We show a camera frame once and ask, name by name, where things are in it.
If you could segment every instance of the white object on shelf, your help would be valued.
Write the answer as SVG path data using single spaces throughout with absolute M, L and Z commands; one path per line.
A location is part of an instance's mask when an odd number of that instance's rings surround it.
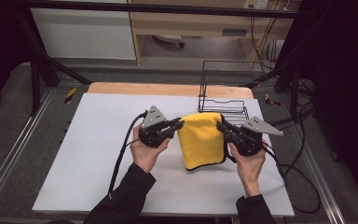
M 182 37 L 179 35 L 153 35 L 153 37 L 167 43 L 178 44 L 181 48 L 185 47 L 185 42 L 183 42 Z

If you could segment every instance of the person's left hand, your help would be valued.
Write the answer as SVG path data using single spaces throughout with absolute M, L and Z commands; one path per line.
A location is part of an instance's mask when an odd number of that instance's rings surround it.
M 133 128 L 133 140 L 139 139 L 139 131 L 141 129 L 141 124 Z M 159 153 L 165 150 L 168 147 L 170 138 L 164 140 L 164 142 L 159 145 L 159 147 L 148 147 L 141 142 L 141 140 L 135 141 L 130 144 L 130 149 L 132 153 L 132 159 L 135 164 L 137 164 L 142 170 L 147 174 L 150 173 L 154 165 L 156 164 L 157 157 Z

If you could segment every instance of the black sleeve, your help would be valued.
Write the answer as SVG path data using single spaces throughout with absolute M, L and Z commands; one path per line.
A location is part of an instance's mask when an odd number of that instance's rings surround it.
M 144 208 L 146 194 L 155 182 L 151 174 L 133 163 L 120 185 L 91 210 L 83 223 L 135 223 Z
M 242 224 L 275 223 L 261 194 L 249 198 L 242 196 L 237 200 L 237 210 Z

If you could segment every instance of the black mechanical device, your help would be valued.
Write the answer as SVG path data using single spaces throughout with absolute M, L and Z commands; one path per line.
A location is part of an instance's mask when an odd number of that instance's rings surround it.
M 227 142 L 235 145 L 242 156 L 253 156 L 261 150 L 263 133 L 283 135 L 283 132 L 257 117 L 246 120 L 240 127 L 226 120 L 217 122 L 216 127 L 225 135 Z
M 154 105 L 150 107 L 142 122 L 139 138 L 148 147 L 158 147 L 166 138 L 173 138 L 175 131 L 183 127 L 181 118 L 166 120 Z

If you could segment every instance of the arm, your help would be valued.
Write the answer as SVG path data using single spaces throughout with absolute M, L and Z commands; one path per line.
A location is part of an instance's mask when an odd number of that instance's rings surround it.
M 133 129 L 133 139 L 139 139 L 140 125 Z M 121 180 L 120 185 L 106 195 L 87 215 L 84 223 L 131 224 L 135 223 L 144 208 L 146 194 L 156 179 L 150 174 L 159 153 L 165 150 L 170 139 L 159 147 L 145 146 L 141 141 L 130 145 L 133 164 Z
M 229 143 L 231 155 L 237 161 L 237 170 L 245 191 L 245 196 L 237 200 L 237 210 L 241 223 L 275 223 L 272 214 L 260 194 L 258 176 L 266 160 L 266 152 L 262 149 L 254 156 L 243 157 L 234 144 Z

